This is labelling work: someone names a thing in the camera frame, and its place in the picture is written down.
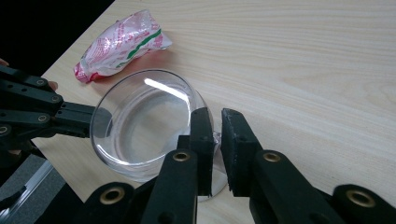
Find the screw hole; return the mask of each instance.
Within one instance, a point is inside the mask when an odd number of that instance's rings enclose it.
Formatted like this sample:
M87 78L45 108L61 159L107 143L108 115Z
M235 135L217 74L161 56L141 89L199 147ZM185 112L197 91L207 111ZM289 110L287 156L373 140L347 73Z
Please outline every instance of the screw hole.
M353 203L362 207L374 207L375 200L372 196L361 190L350 189L346 192L346 196Z
M264 159L267 161L277 162L280 161L280 157L272 152L268 152L264 154Z
M190 158L190 155L185 152L178 152L173 156L175 161L186 161Z
M119 202L125 195L125 190L120 187L115 187L105 190L100 196L102 204L113 204Z

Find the clear glass dish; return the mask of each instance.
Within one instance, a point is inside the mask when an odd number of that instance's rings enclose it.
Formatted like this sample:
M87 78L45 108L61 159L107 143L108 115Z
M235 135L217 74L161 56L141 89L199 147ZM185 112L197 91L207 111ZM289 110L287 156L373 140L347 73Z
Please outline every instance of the clear glass dish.
M164 156L190 134L190 115L205 107L201 95L178 75L164 70L134 73L113 86L96 107L91 141L111 169L146 182Z

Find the black mechanical part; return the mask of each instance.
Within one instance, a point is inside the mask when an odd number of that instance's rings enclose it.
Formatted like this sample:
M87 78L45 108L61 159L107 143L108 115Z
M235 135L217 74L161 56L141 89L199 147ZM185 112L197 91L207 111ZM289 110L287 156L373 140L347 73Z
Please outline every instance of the black mechanical part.
M198 156L199 196L212 196L214 146L212 124L207 107L192 111L190 150Z
M72 221L73 224L124 223L134 196L134 188L125 183L105 184L90 196Z
M347 223L396 223L396 210L379 195L361 186L336 187L331 204Z
M279 223L345 223L282 153L259 151L253 170Z
M230 190L234 197L249 197L254 156L262 146L241 113L224 108L221 117L221 153Z
M186 149L165 156L141 223L196 222L197 162L196 154Z
M48 81L0 65L0 150L31 150L56 133L89 137L94 107L64 102Z

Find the crumpled plastic bag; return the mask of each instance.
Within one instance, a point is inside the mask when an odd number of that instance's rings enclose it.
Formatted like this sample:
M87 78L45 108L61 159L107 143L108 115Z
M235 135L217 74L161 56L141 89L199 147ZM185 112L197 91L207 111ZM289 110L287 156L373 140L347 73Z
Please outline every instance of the crumpled plastic bag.
M85 51L74 73L79 81L89 83L112 76L133 59L171 44L149 11L141 10L104 30Z

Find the wooden table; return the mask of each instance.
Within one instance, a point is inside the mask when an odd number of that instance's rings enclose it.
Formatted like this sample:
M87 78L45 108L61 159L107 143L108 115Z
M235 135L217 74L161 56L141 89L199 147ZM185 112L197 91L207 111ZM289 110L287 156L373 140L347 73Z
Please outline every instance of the wooden table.
M91 42L145 8L173 45L79 83L73 67ZM202 94L215 131L223 107L238 110L263 147L288 156L316 188L352 183L396 206L395 36L393 1L116 0L44 77L67 102L96 105L132 72L172 70ZM34 142L82 200L108 182L136 186L101 163L89 139ZM248 199L228 188L199 203L198 223L252 222Z

